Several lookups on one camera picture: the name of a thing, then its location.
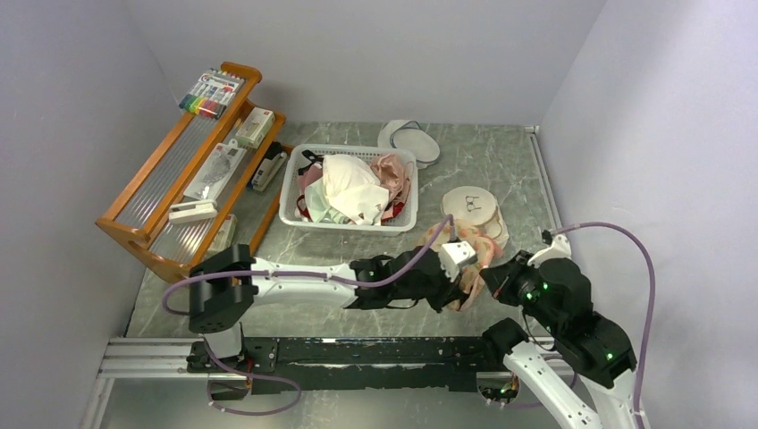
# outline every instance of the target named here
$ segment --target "white wall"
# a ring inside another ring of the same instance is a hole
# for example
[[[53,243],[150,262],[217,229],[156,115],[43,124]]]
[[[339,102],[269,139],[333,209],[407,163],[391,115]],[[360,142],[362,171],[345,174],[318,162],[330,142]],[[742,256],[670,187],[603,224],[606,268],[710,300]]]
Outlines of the white wall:
[[[542,122],[564,224],[626,225],[659,290],[644,383],[653,427],[753,428],[758,5],[610,0]],[[606,316],[638,344],[634,245],[575,232]]]
[[[538,123],[605,0],[126,0],[175,97],[247,63],[298,121]]]
[[[144,272],[94,222],[179,114],[122,3],[0,9],[0,427],[77,427]]]

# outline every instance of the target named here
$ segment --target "cable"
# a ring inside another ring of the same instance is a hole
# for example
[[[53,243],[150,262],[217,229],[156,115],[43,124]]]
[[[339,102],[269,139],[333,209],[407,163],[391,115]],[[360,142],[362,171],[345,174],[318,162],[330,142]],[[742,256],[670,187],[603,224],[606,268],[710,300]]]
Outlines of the cable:
[[[416,254],[408,261],[407,264],[405,264],[400,270],[398,270],[395,274],[387,277],[386,279],[380,280],[379,282],[361,282],[358,280],[351,280],[346,279],[344,277],[340,277],[337,275],[333,275],[329,277],[326,273],[314,273],[311,271],[284,271],[284,272],[278,272],[274,271],[272,273],[267,271],[255,271],[255,270],[238,270],[238,271],[225,271],[222,273],[211,273],[211,274],[201,274],[195,277],[188,277],[182,281],[176,282],[173,285],[169,286],[168,289],[165,290],[163,298],[161,299],[161,307],[171,313],[172,315],[190,315],[190,312],[188,311],[180,311],[180,310],[174,310],[171,307],[168,307],[168,298],[171,296],[172,293],[174,293],[179,288],[183,288],[184,286],[190,285],[195,282],[202,282],[206,280],[214,280],[214,279],[226,279],[229,277],[247,277],[247,276],[258,276],[258,277],[266,277],[266,276],[272,276],[272,277],[316,277],[318,279],[330,279],[334,280],[336,282],[340,282],[342,284],[349,284],[351,286],[358,286],[359,288],[380,288],[382,286],[386,286],[392,282],[395,282],[400,277],[402,277],[405,273],[410,270],[413,265],[415,265],[421,257],[426,253],[427,250],[434,244],[434,242],[437,240],[437,237],[440,236],[440,233],[444,229],[444,226],[446,223],[450,223],[451,226],[451,240],[454,240],[456,237],[455,234],[455,223],[453,222],[452,214],[448,214],[445,216],[445,218],[442,220],[442,222],[437,226],[437,230],[432,234],[432,237],[429,238],[429,241],[426,242],[426,244],[416,252]]]
[[[642,241],[640,241],[635,236],[635,234],[613,223],[607,223],[607,222],[577,223],[574,225],[559,228],[558,230],[553,232],[553,235],[565,234],[566,232],[581,230],[583,228],[592,228],[592,227],[610,228],[612,230],[621,232],[622,234],[629,237],[629,239],[634,241],[634,243],[642,252],[642,256],[644,257],[644,262],[647,265],[647,272],[648,272],[648,276],[650,277],[650,293],[647,298],[647,313],[645,314],[645,317],[644,317],[644,329],[642,332],[642,342],[640,344],[639,366],[637,367],[637,374],[636,374],[636,379],[635,379],[635,392],[634,392],[634,404],[633,404],[637,427],[639,427],[640,429],[643,429],[644,421],[642,419],[642,415],[640,414],[640,402],[642,400],[642,381],[644,378],[644,363],[647,357],[647,343],[650,340],[650,327],[651,327],[651,324],[653,323],[653,307],[655,305],[655,268],[653,267],[653,260],[650,258],[650,253],[648,253],[647,248],[645,248],[644,244],[642,244]]]
[[[553,352],[555,351],[555,342],[552,344],[552,349],[546,349],[543,347],[542,344],[540,344],[539,341],[537,341],[537,338],[532,334],[532,331],[529,329],[529,322],[526,319],[526,316],[524,315],[524,312],[521,312],[521,318],[524,319],[524,326],[526,327],[526,333],[529,334],[529,338],[532,339],[532,342],[535,344],[535,346],[539,347],[540,349],[543,349],[545,351]]]
[[[271,409],[271,410],[268,410],[268,411],[242,411],[240,409],[222,407],[221,405],[219,405],[218,403],[216,403],[216,401],[214,401],[214,399],[213,399],[213,394],[211,393],[211,385],[213,385],[213,382],[208,383],[208,385],[206,387],[206,393],[208,395],[208,401],[209,401],[208,405],[211,406],[211,407],[213,407],[213,408],[215,408],[215,409],[217,409],[217,410],[219,410],[219,411],[221,411],[221,412],[223,412],[223,413],[231,413],[231,414],[236,414],[236,415],[239,415],[239,416],[270,416],[272,414],[281,413],[282,411],[286,411],[286,410],[294,407],[295,404],[297,404],[298,401],[300,401],[300,397],[303,396],[303,390],[300,388],[300,385],[297,384],[296,382],[288,379],[288,378],[277,377],[275,375],[260,375],[260,374],[245,373],[243,371],[238,371],[238,370],[232,368],[231,366],[227,366],[218,357],[216,357],[215,354],[214,354],[214,352],[211,350],[211,348],[208,347],[208,343],[207,342],[206,342],[206,352],[208,353],[208,356],[211,358],[211,360],[213,360],[214,363],[216,365],[218,365],[219,368],[223,369],[227,373],[242,375],[243,377],[248,377],[248,378],[255,379],[255,380],[267,380],[267,381],[270,381],[270,382],[286,383],[286,384],[289,384],[290,386],[294,387],[295,390],[298,393],[297,396],[295,397],[295,399],[292,400],[292,402],[290,402],[289,404],[287,404],[287,405],[285,405],[283,407]]]
[[[545,361],[548,360],[563,360],[563,357],[560,356],[546,356],[544,357]],[[579,374],[574,372],[574,376],[571,378],[571,383],[568,384],[568,388],[571,390],[574,390],[574,387],[577,385],[577,382],[579,381]],[[531,408],[541,408],[544,407],[544,404],[542,402],[530,402],[528,404],[502,404],[506,408],[510,409],[531,409]]]

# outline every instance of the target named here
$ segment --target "pink cloth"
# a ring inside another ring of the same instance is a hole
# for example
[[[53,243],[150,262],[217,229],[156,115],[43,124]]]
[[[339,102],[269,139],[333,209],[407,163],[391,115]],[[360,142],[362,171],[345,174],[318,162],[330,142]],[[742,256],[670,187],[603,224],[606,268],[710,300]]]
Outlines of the pink cloth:
[[[390,204],[382,214],[382,220],[392,219],[397,215],[393,209],[396,204],[405,204],[410,191],[410,177],[405,164],[396,154],[387,154],[371,161],[371,171],[379,178],[380,185],[390,191]]]
[[[434,231],[437,230],[437,225],[433,225],[426,230],[424,236],[422,236],[418,242],[418,246],[423,246],[434,235]],[[486,268],[496,257],[502,257],[502,248],[494,242],[493,239],[484,235],[478,228],[472,223],[455,220],[455,231],[461,240],[465,240],[476,251],[477,262],[476,264],[469,265],[463,269],[463,275],[460,278],[458,287],[468,294],[468,299],[463,304],[459,299],[452,301],[448,304],[448,308],[458,311],[463,311],[474,304],[474,300],[479,292],[485,289],[484,280],[479,277],[479,271],[482,268]],[[439,252],[442,249],[442,245],[450,240],[450,226],[445,225],[442,229],[442,233],[434,241],[431,249],[435,252]]]

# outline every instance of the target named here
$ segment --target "pink garment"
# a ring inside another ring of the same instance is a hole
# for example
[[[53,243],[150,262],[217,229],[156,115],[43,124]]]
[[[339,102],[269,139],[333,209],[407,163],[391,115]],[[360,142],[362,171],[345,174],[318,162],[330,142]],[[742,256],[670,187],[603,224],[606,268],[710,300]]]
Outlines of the pink garment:
[[[382,214],[382,220],[392,219],[396,215],[393,207],[399,203],[405,204],[410,191],[410,177],[405,164],[396,154],[382,155],[371,161],[371,171],[379,178],[379,186],[390,191],[390,204]]]
[[[421,237],[417,245],[424,245],[437,230],[437,225],[433,225],[426,230],[426,233]],[[493,239],[484,235],[478,228],[472,223],[461,221],[456,219],[455,232],[461,240],[465,240],[476,251],[476,257],[478,261],[476,264],[469,265],[463,269],[463,275],[460,278],[459,288],[468,294],[468,299],[462,305],[459,299],[452,301],[448,304],[448,308],[458,311],[463,311],[474,304],[474,299],[479,292],[484,289],[484,280],[479,277],[479,271],[482,268],[486,268],[496,257],[502,257],[502,248],[494,242]],[[434,241],[431,249],[435,252],[439,252],[442,249],[442,245],[450,240],[450,226],[445,225],[442,233],[437,240]]]
[[[324,169],[322,168],[321,163],[311,164],[305,174],[298,176],[300,195],[305,194],[306,188],[314,181],[321,179],[322,176],[324,176]]]

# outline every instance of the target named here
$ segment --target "box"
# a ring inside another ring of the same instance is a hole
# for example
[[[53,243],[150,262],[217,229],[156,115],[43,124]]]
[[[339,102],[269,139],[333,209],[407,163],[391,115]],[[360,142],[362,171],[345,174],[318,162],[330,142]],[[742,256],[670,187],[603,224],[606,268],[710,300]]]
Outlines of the box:
[[[228,248],[232,245],[232,236],[234,230],[237,228],[237,216],[234,214],[226,215],[226,219],[223,220],[221,228],[218,229],[213,242],[208,246],[206,257],[211,257],[216,253]]]
[[[258,149],[273,124],[274,112],[255,107],[237,129],[235,137],[241,146]]]

